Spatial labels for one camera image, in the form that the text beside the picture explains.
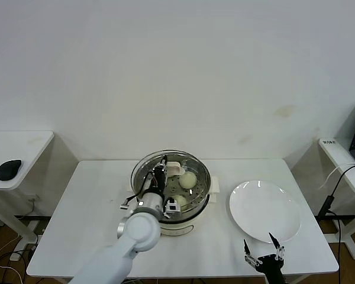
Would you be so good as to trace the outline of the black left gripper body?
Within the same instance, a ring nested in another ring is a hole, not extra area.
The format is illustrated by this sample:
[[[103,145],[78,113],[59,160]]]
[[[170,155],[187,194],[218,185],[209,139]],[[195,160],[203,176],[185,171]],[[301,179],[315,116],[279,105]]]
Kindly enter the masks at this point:
[[[158,194],[164,194],[167,183],[167,170],[154,170],[151,181],[151,191]]]

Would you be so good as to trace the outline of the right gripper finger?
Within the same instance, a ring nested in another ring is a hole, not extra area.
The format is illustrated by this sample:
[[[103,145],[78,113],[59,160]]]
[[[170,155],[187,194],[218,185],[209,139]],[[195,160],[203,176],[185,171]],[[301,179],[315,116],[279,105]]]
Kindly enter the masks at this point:
[[[254,258],[252,255],[251,255],[251,252],[250,252],[250,249],[247,245],[247,242],[246,240],[244,239],[243,240],[244,242],[244,252],[245,252],[245,261],[250,265],[250,266],[259,266],[260,265],[260,262],[258,259]]]
[[[281,246],[280,243],[278,242],[278,240],[271,233],[269,233],[269,236],[270,236],[272,243],[276,249],[275,260],[283,260],[285,247]]]

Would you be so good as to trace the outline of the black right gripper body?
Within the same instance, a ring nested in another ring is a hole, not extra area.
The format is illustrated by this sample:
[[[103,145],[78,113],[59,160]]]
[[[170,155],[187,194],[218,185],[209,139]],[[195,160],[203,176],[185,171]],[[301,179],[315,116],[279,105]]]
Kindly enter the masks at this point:
[[[285,284],[285,278],[281,272],[284,261],[275,254],[262,256],[258,258],[259,265],[256,270],[265,275],[269,284]]]

